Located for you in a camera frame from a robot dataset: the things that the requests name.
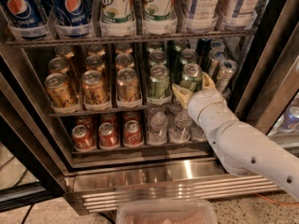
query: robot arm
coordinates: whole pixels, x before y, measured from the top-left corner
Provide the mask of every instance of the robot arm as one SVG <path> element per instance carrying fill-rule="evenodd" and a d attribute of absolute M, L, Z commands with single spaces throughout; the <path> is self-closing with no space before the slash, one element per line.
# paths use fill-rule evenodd
<path fill-rule="evenodd" d="M 218 91 L 195 93 L 188 102 L 188 113 L 202 127 L 208 143 L 231 175 L 244 176 L 252 171 L 299 201 L 299 159 L 239 121 Z"/>

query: pepsi bottle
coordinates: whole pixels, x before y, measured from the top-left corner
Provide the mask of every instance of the pepsi bottle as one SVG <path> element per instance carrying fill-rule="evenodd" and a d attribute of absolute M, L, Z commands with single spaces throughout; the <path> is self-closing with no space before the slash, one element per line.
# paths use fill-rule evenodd
<path fill-rule="evenodd" d="M 47 22 L 47 15 L 40 5 L 40 0 L 0 0 L 4 11 L 19 28 L 35 28 Z M 44 35 L 23 37 L 24 39 L 40 39 Z"/>

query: plastic container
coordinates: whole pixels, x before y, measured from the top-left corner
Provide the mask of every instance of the plastic container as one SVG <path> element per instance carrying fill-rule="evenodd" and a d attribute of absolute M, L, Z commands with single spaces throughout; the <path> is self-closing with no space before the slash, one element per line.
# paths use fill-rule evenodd
<path fill-rule="evenodd" d="M 212 204 L 206 200 L 156 199 L 121 204 L 116 223 L 217 224 L 217 219 Z"/>

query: can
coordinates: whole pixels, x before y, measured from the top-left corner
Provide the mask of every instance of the can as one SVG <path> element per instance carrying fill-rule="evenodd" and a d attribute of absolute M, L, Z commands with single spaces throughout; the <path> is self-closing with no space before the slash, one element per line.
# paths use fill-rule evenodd
<path fill-rule="evenodd" d="M 140 87 L 137 73 L 132 68 L 124 68 L 117 74 L 118 96 L 121 102 L 140 100 Z"/>
<path fill-rule="evenodd" d="M 73 91 L 78 94 L 78 80 L 75 76 L 74 71 L 70 69 L 69 62 L 66 58 L 57 57 L 50 60 L 49 71 L 51 74 L 63 74 L 71 84 Z"/>
<path fill-rule="evenodd" d="M 133 18 L 133 0 L 101 0 L 106 23 L 123 23 Z"/>
<path fill-rule="evenodd" d="M 223 93 L 237 70 L 237 64 L 231 60 L 223 60 L 216 75 L 216 89 Z"/>
<path fill-rule="evenodd" d="M 77 125 L 72 130 L 72 139 L 77 150 L 90 149 L 95 147 L 94 137 L 85 125 Z"/>
<path fill-rule="evenodd" d="M 161 64 L 151 67 L 149 77 L 149 98 L 163 99 L 169 96 L 169 82 L 170 77 L 167 67 Z"/>
<path fill-rule="evenodd" d="M 78 98 L 64 75 L 55 73 L 47 76 L 45 86 L 53 106 L 68 108 L 78 103 Z"/>
<path fill-rule="evenodd" d="M 149 67 L 157 64 L 167 65 L 166 54 L 161 50 L 155 50 L 149 54 Z"/>
<path fill-rule="evenodd" d="M 184 66 L 179 86 L 190 91 L 200 91 L 203 86 L 202 69 L 196 63 L 188 63 Z"/>
<path fill-rule="evenodd" d="M 91 22 L 92 0 L 53 0 L 53 3 L 60 25 L 82 26 Z M 81 37 L 84 35 L 70 35 L 70 37 Z"/>
<path fill-rule="evenodd" d="M 139 123 L 135 120 L 130 120 L 124 124 L 123 141 L 125 145 L 139 145 L 142 139 L 142 130 Z"/>
<path fill-rule="evenodd" d="M 47 14 L 40 5 L 40 0 L 0 0 L 5 12 L 19 28 L 36 28 L 47 23 Z M 38 40 L 45 35 L 23 37 Z"/>
<path fill-rule="evenodd" d="M 119 145 L 119 134 L 111 123 L 102 123 L 98 130 L 102 147 L 114 147 Z"/>
<path fill-rule="evenodd" d="M 170 20 L 174 13 L 175 0 L 144 0 L 145 16 L 153 21 Z"/>
<path fill-rule="evenodd" d="M 208 69 L 207 69 L 207 74 L 214 79 L 218 68 L 219 64 L 227 58 L 226 53 L 221 50 L 221 49 L 212 49 L 208 53 Z"/>
<path fill-rule="evenodd" d="M 118 54 L 115 58 L 115 68 L 120 71 L 124 68 L 134 68 L 134 57 L 129 53 Z"/>
<path fill-rule="evenodd" d="M 83 74 L 82 89 L 89 105 L 101 105 L 109 101 L 107 86 L 98 71 L 87 71 Z"/>

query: can label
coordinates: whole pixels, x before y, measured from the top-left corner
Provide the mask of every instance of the can label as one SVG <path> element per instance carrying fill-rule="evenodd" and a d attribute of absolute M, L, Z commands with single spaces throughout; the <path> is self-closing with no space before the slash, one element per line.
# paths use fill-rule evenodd
<path fill-rule="evenodd" d="M 122 23 L 133 17 L 133 0 L 102 0 L 102 7 L 106 22 Z"/>
<path fill-rule="evenodd" d="M 164 21 L 171 19 L 175 0 L 144 0 L 144 11 L 148 19 Z"/>

